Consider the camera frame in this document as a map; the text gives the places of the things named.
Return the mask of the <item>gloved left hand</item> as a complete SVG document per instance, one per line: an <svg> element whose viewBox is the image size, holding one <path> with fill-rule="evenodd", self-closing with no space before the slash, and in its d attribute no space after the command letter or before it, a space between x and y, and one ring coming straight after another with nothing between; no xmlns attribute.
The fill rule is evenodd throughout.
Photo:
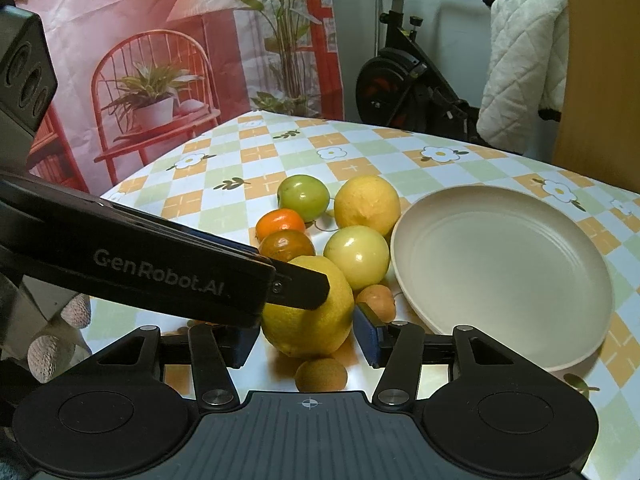
<svg viewBox="0 0 640 480"><path fill-rule="evenodd" d="M50 382L92 355L81 333L90 322L90 299L78 294L35 336L27 350L27 364L38 382Z"/></svg>

